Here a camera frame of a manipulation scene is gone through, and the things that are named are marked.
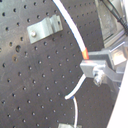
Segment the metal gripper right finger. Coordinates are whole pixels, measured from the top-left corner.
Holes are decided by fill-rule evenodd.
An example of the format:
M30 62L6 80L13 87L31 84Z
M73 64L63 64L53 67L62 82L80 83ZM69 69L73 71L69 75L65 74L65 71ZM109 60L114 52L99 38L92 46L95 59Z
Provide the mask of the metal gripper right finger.
M91 60L106 60L108 66L115 71L123 71L128 60L128 43L121 42L101 51L89 52Z

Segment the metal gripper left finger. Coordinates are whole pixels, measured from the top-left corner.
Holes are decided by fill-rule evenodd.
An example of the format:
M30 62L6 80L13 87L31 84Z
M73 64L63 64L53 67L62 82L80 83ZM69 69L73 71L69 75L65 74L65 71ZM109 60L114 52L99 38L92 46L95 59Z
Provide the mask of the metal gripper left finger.
M126 63L111 69L105 60L83 60L80 67L87 78L92 78L95 85L100 87L107 84L112 91L118 91L121 86Z

